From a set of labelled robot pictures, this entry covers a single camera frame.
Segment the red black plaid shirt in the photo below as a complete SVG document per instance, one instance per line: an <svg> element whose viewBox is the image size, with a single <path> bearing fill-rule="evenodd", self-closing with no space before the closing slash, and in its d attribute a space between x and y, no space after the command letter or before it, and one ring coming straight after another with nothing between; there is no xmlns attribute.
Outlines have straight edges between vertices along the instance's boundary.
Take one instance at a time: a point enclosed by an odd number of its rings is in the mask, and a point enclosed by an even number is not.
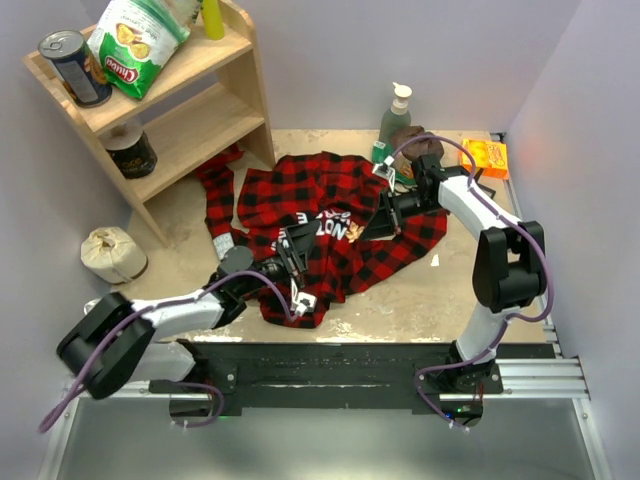
<svg viewBox="0 0 640 480"><path fill-rule="evenodd" d="M313 329L334 303L361 293L426 256L447 232L447 216L437 211L410 218L390 240L350 243L353 223L365 227L385 190L362 156L330 152L282 157L269 170L248 169L241 189L234 188L228 160L242 156L237 148L197 168L206 195L205 224L211 237L228 234L258 259L269 257L285 227L319 221L306 273L306 292L317 298L314 311L285 320L275 294L267 287L254 293L263 319L271 324Z"/></svg>

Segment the orange leaf brooch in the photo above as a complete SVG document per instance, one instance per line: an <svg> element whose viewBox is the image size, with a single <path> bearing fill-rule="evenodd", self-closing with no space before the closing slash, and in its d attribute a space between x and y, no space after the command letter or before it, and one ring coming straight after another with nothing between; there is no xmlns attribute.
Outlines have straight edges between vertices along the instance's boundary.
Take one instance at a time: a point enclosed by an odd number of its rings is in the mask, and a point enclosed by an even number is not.
<svg viewBox="0 0 640 480"><path fill-rule="evenodd" d="M359 226L356 225L355 223L351 224L349 226L349 229L346 233L347 239L350 243L355 242L356 240L359 239L359 237L361 236L361 234L364 231L364 227L363 226Z"/></svg>

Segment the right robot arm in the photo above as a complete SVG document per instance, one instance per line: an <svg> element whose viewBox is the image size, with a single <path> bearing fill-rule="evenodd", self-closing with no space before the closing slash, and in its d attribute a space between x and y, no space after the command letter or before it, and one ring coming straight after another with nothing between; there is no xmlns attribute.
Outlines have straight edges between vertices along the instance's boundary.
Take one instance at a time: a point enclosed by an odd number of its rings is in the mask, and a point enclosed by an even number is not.
<svg viewBox="0 0 640 480"><path fill-rule="evenodd" d="M544 231L539 223L519 220L477 190L461 166L444 167L429 154L414 160L411 169L415 190L382 192L361 237L398 234L409 218L446 210L476 240L472 286L477 304L471 319L450 347L445 364L422 374L441 392L466 393L490 376L509 321L547 289L539 258Z"/></svg>

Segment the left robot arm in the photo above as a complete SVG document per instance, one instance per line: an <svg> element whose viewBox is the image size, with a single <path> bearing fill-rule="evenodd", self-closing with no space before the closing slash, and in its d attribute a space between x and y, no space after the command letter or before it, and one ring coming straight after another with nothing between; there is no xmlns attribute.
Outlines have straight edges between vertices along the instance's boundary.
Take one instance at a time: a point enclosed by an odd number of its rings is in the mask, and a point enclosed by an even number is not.
<svg viewBox="0 0 640 480"><path fill-rule="evenodd" d="M312 312L317 299L304 292L304 275L319 225L313 220L284 228L263 260L229 235L219 236L214 245L222 258L209 284L186 295L130 300L115 292L99 299L56 348L75 388L96 400L144 380L200 390L207 368L174 336L231 323L245 310L246 297L264 287L275 294L285 320Z"/></svg>

